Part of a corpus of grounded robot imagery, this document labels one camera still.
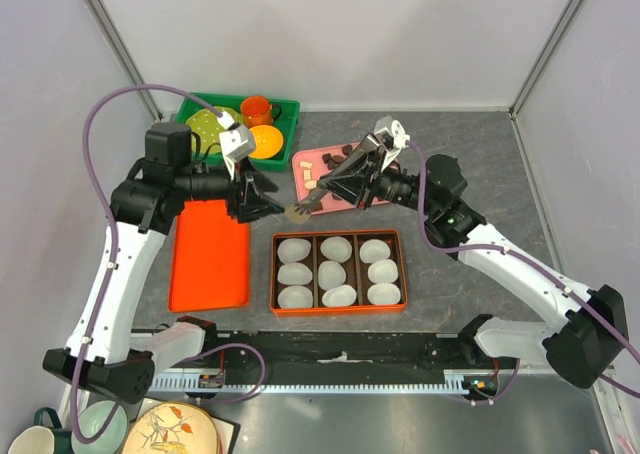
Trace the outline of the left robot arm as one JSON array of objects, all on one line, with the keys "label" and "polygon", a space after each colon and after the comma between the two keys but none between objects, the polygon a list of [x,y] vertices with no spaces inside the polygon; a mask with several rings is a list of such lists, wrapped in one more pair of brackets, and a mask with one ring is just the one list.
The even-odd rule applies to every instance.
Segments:
[{"label": "left robot arm", "polygon": [[104,254],[83,313],[66,345],[43,360],[45,371],[75,388],[134,404],[166,369],[187,359],[208,367],[218,359],[214,324],[190,316],[130,343],[150,267],[187,202],[222,200],[240,223],[284,210],[269,196],[277,185],[249,161],[256,142],[246,126],[220,134],[224,163],[214,168],[197,166],[194,136],[186,124],[153,125],[144,156],[111,195]]}]

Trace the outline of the metal tongs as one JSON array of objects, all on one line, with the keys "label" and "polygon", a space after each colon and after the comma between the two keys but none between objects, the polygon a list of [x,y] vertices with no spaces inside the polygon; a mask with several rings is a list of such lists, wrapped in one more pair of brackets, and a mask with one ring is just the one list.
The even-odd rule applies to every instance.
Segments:
[{"label": "metal tongs", "polygon": [[378,188],[384,151],[383,143],[374,134],[367,134],[338,167],[319,179],[306,197],[286,207],[286,217],[298,224],[307,222],[328,194],[335,194],[357,209],[368,209],[382,197]]}]

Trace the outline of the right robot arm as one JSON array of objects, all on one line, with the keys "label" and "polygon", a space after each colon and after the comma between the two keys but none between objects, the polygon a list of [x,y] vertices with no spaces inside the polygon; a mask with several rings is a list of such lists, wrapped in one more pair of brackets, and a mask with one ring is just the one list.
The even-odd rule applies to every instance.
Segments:
[{"label": "right robot arm", "polygon": [[359,209],[378,198],[416,211],[430,249],[490,277],[539,317],[478,316],[457,345],[465,365],[509,357],[546,364],[570,384],[589,388],[622,351],[639,356],[629,341],[622,295],[609,285],[594,289],[574,281],[509,241],[463,200],[467,181],[455,158],[422,157],[419,174],[410,175],[384,168],[383,155],[359,145],[318,184]]}]

